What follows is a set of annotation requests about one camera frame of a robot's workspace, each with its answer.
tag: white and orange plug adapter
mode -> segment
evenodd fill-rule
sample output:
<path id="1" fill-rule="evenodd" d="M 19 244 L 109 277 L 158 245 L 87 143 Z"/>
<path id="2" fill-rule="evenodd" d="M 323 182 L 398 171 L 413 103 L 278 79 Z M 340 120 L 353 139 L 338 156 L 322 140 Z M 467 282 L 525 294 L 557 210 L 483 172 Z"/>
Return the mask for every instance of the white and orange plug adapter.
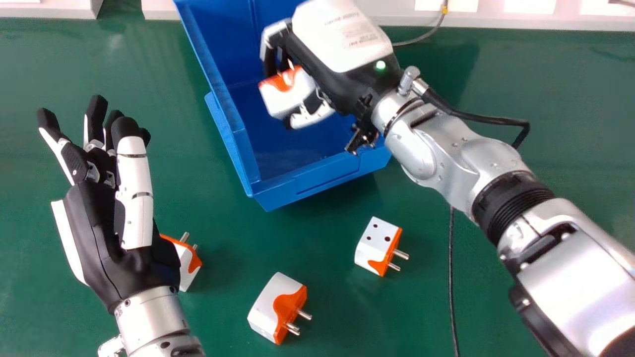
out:
<path id="1" fill-rule="evenodd" d="M 388 268 L 400 271 L 392 263 L 393 256 L 408 260 L 410 256 L 397 249 L 401 228 L 377 217 L 370 219 L 364 234 L 355 249 L 355 264 L 379 276 L 386 275 Z"/>
<path id="2" fill-rule="evenodd" d="M 165 234 L 160 235 L 161 238 L 174 244 L 174 247 L 177 249 L 178 259 L 181 261 L 181 284 L 178 286 L 178 289 L 182 292 L 186 292 L 190 285 L 192 285 L 196 274 L 198 274 L 203 266 L 203 262 L 201 262 L 201 259 L 196 253 L 198 245 L 189 245 L 186 243 L 187 238 L 190 237 L 188 232 L 183 233 L 183 236 L 178 241 Z"/>
<path id="3" fill-rule="evenodd" d="M 293 324 L 298 315 L 311 320 L 312 316 L 302 311 L 306 300 L 306 286 L 283 273 L 276 273 L 251 307 L 247 315 L 249 326 L 266 339 L 280 345 L 287 332 L 300 335 L 300 328 Z"/>

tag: robotic arm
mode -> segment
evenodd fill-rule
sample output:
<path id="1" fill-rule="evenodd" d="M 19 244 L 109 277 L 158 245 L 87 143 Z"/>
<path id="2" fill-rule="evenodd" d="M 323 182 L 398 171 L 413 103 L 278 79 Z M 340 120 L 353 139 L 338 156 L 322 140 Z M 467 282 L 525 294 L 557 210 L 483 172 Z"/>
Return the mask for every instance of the robotic arm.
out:
<path id="1" fill-rule="evenodd" d="M 383 135 L 412 181 L 483 230 L 516 282 L 512 305 L 547 354 L 635 353 L 635 255 L 555 197 L 512 146 L 470 130 L 416 67 L 402 70 L 388 37 L 352 1 L 307 1 L 266 28 L 265 77 L 287 71 L 276 69 L 278 48 L 313 78 L 324 104 L 355 116 L 349 152 Z"/>
<path id="2" fill-rule="evenodd" d="M 159 236 L 145 147 L 150 134 L 96 95 L 84 116 L 84 146 L 73 144 L 55 115 L 39 109 L 39 132 L 71 188 L 51 203 L 75 277 L 114 315 L 119 335 L 98 355 L 204 356 L 178 299 L 180 261 Z"/>

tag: green surface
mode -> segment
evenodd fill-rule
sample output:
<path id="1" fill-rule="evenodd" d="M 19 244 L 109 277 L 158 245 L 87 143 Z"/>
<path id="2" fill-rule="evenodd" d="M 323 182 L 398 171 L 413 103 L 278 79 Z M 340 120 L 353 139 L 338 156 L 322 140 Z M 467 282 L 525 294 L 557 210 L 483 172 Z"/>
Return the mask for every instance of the green surface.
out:
<path id="1" fill-rule="evenodd" d="M 412 30 L 389 31 L 396 39 Z M 460 109 L 527 118 L 521 153 L 554 191 L 635 248 L 635 36 L 442 29 L 398 50 L 403 65 Z M 93 356 L 114 319 L 73 277 L 49 202 L 68 188 L 40 139 L 38 107 L 81 139 L 92 94 L 152 133 L 156 220 L 192 233 L 205 263 L 182 302 L 211 356 L 450 356 L 448 207 L 395 161 L 265 213 L 243 188 L 203 101 L 209 88 L 178 22 L 146 22 L 138 5 L 106 1 L 98 21 L 0 20 L 0 355 Z M 510 140 L 513 129 L 475 126 Z M 353 264 L 372 215 L 404 229 L 411 260 L 380 279 Z M 540 356 L 507 301 L 512 280 L 465 217 L 456 229 L 456 312 L 464 356 Z M 247 324 L 281 271 L 306 284 L 310 323 L 282 346 Z"/>

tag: blue plastic bin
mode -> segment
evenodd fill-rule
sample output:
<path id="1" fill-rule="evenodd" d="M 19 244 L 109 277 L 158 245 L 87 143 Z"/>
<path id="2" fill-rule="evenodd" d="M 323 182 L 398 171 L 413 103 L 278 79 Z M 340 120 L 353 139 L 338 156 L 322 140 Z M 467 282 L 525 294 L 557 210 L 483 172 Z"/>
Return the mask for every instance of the blue plastic bin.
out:
<path id="1" fill-rule="evenodd" d="M 271 211 L 383 168 L 390 153 L 344 151 L 354 118 L 334 115 L 287 130 L 267 113 L 258 82 L 260 33 L 290 17 L 299 0 L 175 0 L 211 91 L 205 102 L 225 142 L 245 193 Z"/>

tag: green indicator light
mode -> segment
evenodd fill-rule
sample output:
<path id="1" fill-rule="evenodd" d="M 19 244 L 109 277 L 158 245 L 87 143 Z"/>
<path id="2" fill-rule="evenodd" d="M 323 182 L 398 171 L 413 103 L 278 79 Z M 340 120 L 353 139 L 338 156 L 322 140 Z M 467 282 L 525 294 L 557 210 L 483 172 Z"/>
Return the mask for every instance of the green indicator light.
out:
<path id="1" fill-rule="evenodd" d="M 377 61 L 377 63 L 375 63 L 375 68 L 378 71 L 383 71 L 384 69 L 386 69 L 386 62 L 384 61 Z"/>

